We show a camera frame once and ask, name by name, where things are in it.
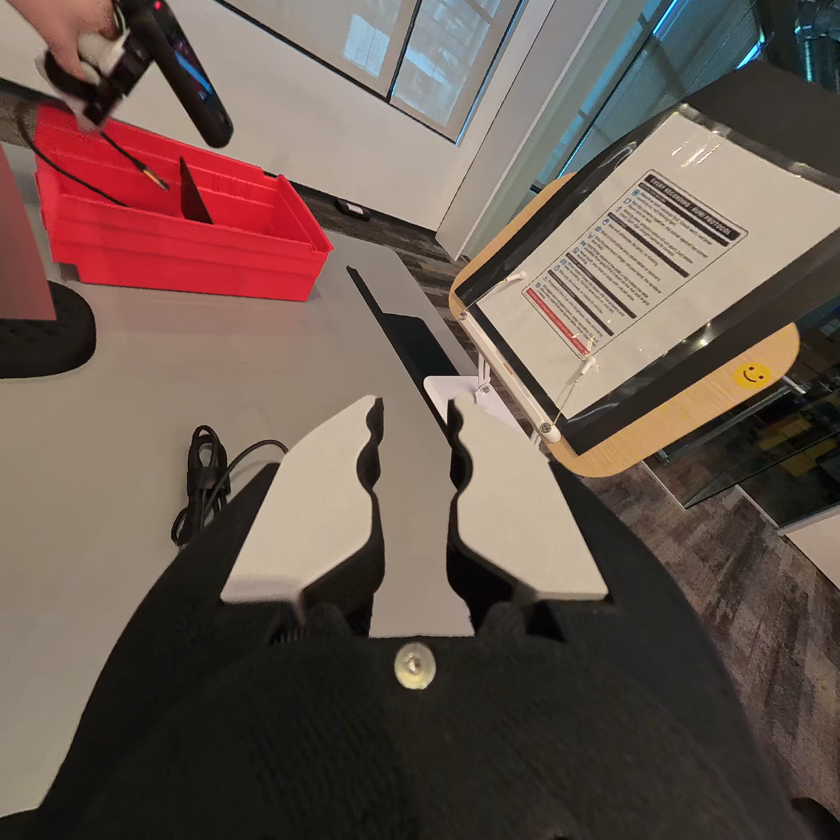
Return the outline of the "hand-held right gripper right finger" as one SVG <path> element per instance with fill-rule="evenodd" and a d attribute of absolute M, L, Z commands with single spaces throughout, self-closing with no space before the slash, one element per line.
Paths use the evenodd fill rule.
<path fill-rule="evenodd" d="M 550 462 L 519 427 L 469 395 L 449 402 L 454 546 L 512 588 L 517 604 L 601 602 L 608 588 Z"/>

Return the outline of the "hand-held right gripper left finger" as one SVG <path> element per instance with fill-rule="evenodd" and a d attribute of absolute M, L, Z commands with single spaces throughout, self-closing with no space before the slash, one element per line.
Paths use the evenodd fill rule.
<path fill-rule="evenodd" d="M 380 397 L 363 396 L 281 461 L 220 594 L 226 604 L 362 606 L 381 585 Z"/>

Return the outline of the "black braided cable orange plugs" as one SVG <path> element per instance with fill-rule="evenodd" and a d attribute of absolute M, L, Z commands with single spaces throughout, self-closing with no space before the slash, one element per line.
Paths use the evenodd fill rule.
<path fill-rule="evenodd" d="M 14 121 L 16 124 L 17 131 L 20 135 L 20 138 L 23 140 L 24 144 L 35 154 L 35 157 L 44 162 L 50 169 L 58 174 L 64 176 L 71 182 L 76 183 L 77 185 L 83 187 L 84 189 L 90 191 L 91 193 L 95 193 L 100 198 L 106 200 L 107 202 L 114 204 L 118 207 L 129 208 L 130 205 L 126 204 L 125 202 L 119 200 L 118 198 L 111 196 L 110 194 L 104 192 L 102 189 L 90 184 L 82 180 L 81 178 L 77 177 L 76 175 L 71 174 L 63 167 L 59 166 L 57 163 L 52 161 L 35 143 L 34 137 L 28 131 L 28 127 L 26 124 L 26 117 L 30 114 L 34 113 L 32 108 L 30 108 L 24 101 L 18 101 L 17 104 L 14 106 Z M 128 160 L 134 168 L 136 168 L 142 175 L 147 177 L 153 184 L 160 187 L 165 192 L 169 192 L 170 186 L 166 181 L 164 181 L 159 175 L 157 175 L 146 163 L 144 163 L 141 159 L 133 155 L 132 153 L 128 152 L 124 149 L 119 143 L 116 142 L 109 134 L 105 132 L 101 132 L 100 136 L 103 140 L 105 140 L 115 151 L 117 151 L 122 157 Z"/>

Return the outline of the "red plastic bin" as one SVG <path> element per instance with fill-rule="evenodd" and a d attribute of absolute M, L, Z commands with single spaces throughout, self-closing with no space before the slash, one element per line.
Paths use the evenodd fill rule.
<path fill-rule="evenodd" d="M 169 186 L 152 183 L 67 110 L 36 112 L 35 182 L 52 259 L 82 282 L 306 301 L 333 244 L 282 175 L 124 122 L 106 133 Z"/>

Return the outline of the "person's left hand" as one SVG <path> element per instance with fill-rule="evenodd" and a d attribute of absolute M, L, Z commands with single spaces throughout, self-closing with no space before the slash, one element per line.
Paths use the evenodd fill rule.
<path fill-rule="evenodd" d="M 108 40 L 119 35 L 110 1 L 9 1 L 8 4 L 38 32 L 57 65 L 80 81 L 88 81 L 78 54 L 83 35 Z"/>

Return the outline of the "clear acrylic sign holder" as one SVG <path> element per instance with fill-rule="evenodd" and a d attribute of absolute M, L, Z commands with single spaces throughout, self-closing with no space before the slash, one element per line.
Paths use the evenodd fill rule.
<path fill-rule="evenodd" d="M 522 290 L 649 170 L 664 174 L 749 235 L 592 357 L 580 359 Z M 833 296 L 838 175 L 711 120 L 687 104 L 589 163 L 459 289 L 467 327 L 522 388 L 527 417 L 582 454 Z M 445 417 L 486 379 L 429 375 Z"/>

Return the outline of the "printed instruction sheet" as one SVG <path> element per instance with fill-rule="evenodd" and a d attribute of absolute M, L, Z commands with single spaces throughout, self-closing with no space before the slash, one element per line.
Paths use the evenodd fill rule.
<path fill-rule="evenodd" d="M 684 186 L 649 170 L 521 294 L 587 359 L 748 235 Z"/>

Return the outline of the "black mesh office chair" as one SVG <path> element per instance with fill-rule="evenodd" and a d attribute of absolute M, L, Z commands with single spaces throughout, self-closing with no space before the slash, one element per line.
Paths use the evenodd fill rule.
<path fill-rule="evenodd" d="M 1 320 L 1 379 L 63 374 L 89 362 L 97 348 L 97 325 L 87 300 L 50 281 L 56 319 Z"/>

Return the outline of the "black backing board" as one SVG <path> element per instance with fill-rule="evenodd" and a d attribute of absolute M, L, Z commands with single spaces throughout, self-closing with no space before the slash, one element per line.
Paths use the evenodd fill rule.
<path fill-rule="evenodd" d="M 628 134 L 682 104 L 751 139 L 778 148 L 798 161 L 838 175 L 838 153 L 830 148 L 830 130 L 838 129 L 838 96 L 789 73 L 755 62 L 690 95 L 687 101 L 667 108 Z M 609 145 L 594 160 L 620 140 Z M 838 295 L 838 262 L 824 277 L 833 281 L 833 296 L 825 298 L 820 306 L 804 312 L 798 319 Z"/>

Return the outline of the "framed wall window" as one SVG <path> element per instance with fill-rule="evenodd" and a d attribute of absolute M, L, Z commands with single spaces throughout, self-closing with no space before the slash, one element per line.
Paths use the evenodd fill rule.
<path fill-rule="evenodd" d="M 223 1 L 237 16 L 458 144 L 523 1 Z"/>

